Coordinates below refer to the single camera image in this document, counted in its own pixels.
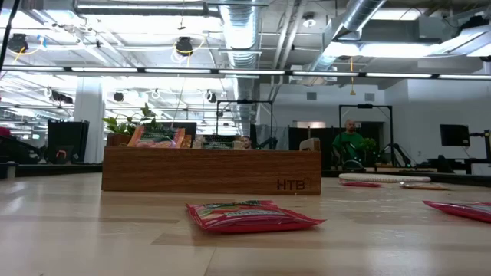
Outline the black background desk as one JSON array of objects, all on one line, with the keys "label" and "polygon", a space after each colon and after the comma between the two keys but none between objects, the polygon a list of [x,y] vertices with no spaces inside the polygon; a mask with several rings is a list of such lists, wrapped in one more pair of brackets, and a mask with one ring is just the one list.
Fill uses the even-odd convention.
[{"label": "black background desk", "polygon": [[436,159],[428,159],[427,162],[432,168],[436,168],[439,173],[455,173],[464,171],[467,175],[472,174],[472,166],[475,164],[486,164],[491,166],[491,161],[487,159],[447,159],[440,155]]}]

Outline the green artificial plant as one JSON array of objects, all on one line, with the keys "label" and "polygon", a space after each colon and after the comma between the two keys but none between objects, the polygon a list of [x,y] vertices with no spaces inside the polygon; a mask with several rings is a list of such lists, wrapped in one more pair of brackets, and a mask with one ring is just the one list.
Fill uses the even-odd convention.
[{"label": "green artificial plant", "polygon": [[102,120],[111,133],[132,136],[136,128],[140,126],[155,126],[157,115],[145,103],[138,112],[132,115],[118,114],[115,117],[104,117]]}]

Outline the black wall monitor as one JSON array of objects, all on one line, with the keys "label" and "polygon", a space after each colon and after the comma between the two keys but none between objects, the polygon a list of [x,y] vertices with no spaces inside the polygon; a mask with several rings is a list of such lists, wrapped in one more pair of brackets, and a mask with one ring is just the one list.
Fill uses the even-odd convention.
[{"label": "black wall monitor", "polygon": [[470,132],[467,125],[440,124],[442,146],[470,146]]}]

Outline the black cabinet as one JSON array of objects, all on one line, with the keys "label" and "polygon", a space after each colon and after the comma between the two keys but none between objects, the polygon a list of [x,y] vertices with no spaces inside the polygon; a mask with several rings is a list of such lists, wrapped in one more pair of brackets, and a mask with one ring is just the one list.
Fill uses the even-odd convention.
[{"label": "black cabinet", "polygon": [[90,123],[48,121],[48,162],[83,163]]}]

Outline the silver ventilation duct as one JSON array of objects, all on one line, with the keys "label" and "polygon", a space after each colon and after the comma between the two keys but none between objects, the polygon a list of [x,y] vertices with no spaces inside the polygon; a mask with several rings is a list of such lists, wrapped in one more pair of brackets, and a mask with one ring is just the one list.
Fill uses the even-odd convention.
[{"label": "silver ventilation duct", "polygon": [[[259,7],[251,5],[220,5],[219,11],[223,21],[223,35],[228,53],[230,67],[237,70],[257,69],[258,56],[252,51],[258,44]],[[233,89],[236,100],[253,100],[256,85],[251,77],[236,77]],[[244,136],[250,134],[253,120],[251,104],[238,103],[234,119]]]},{"label": "silver ventilation duct", "polygon": [[330,19],[322,35],[323,49],[310,63],[303,66],[304,71],[332,71],[334,62],[341,56],[345,44],[336,42],[341,36],[351,36],[359,40],[363,27],[371,20],[387,0],[350,0],[342,15]]}]

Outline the white building column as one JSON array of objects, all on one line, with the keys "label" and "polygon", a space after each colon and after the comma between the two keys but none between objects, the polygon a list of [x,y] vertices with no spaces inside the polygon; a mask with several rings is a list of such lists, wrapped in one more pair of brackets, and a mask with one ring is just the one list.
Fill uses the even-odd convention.
[{"label": "white building column", "polygon": [[74,120],[88,122],[86,163],[101,163],[103,160],[105,98],[101,78],[77,78]]}]

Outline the black gantry frame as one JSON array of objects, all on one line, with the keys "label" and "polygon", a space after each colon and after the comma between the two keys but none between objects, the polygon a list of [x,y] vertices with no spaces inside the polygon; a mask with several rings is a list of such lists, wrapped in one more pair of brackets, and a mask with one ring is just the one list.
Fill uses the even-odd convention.
[{"label": "black gantry frame", "polygon": [[338,126],[340,128],[339,130],[339,133],[341,133],[341,127],[342,127],[342,117],[344,116],[342,114],[342,109],[344,107],[354,107],[354,108],[357,108],[357,109],[373,109],[373,108],[377,108],[379,109],[380,112],[381,111],[381,108],[386,108],[389,110],[389,122],[390,122],[390,142],[389,142],[389,146],[390,146],[390,161],[392,163],[392,165],[396,165],[396,157],[395,157],[395,154],[394,154],[394,117],[393,117],[393,106],[392,105],[373,105],[373,104],[369,104],[369,103],[360,103],[360,104],[341,104],[341,105],[338,105]]}]

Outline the round woven beige mat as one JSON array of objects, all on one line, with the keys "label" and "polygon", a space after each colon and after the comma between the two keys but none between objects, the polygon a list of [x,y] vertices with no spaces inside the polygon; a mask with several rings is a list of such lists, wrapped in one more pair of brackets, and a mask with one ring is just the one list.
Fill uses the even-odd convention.
[{"label": "round woven beige mat", "polygon": [[431,182],[431,178],[426,176],[399,176],[368,173],[342,173],[338,178],[357,182]]}]

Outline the red strawberry tea packet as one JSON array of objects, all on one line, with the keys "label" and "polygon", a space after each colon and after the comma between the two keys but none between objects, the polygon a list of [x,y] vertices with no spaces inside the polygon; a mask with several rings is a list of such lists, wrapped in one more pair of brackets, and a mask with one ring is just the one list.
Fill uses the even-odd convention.
[{"label": "red strawberry tea packet", "polygon": [[281,232],[302,230],[325,222],[269,200],[244,202],[186,204],[193,221],[204,231],[218,233]]},{"label": "red strawberry tea packet", "polygon": [[491,224],[491,202],[449,203],[423,201],[423,203],[450,215]]},{"label": "red strawberry tea packet", "polygon": [[380,183],[375,182],[360,182],[360,181],[348,181],[341,179],[339,183],[342,186],[352,186],[352,187],[368,187],[368,188],[380,188]]}]

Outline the black overhead light bar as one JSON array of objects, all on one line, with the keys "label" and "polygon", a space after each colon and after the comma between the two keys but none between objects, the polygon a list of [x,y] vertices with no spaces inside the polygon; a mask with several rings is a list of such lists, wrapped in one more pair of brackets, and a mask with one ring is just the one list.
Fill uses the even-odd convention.
[{"label": "black overhead light bar", "polygon": [[232,75],[232,76],[279,76],[279,77],[352,77],[352,78],[393,78],[431,79],[452,81],[491,81],[491,74],[431,74],[431,73],[389,73],[355,71],[295,71],[259,69],[216,69],[189,67],[50,67],[5,65],[3,71],[29,73],[74,73],[74,74],[162,74],[162,75]]}]

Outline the small gray bin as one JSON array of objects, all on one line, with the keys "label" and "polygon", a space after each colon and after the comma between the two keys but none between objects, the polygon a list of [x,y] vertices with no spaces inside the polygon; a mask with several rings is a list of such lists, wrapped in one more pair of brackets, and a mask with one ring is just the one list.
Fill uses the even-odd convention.
[{"label": "small gray bin", "polygon": [[12,161],[0,163],[0,179],[14,179],[18,164]]}]

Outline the wooden three-compartment organizer box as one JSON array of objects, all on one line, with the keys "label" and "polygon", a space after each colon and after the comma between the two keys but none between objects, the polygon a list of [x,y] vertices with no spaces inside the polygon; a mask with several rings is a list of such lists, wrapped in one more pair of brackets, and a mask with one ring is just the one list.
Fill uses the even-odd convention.
[{"label": "wooden three-compartment organizer box", "polygon": [[108,146],[106,192],[321,195],[318,151]]}]

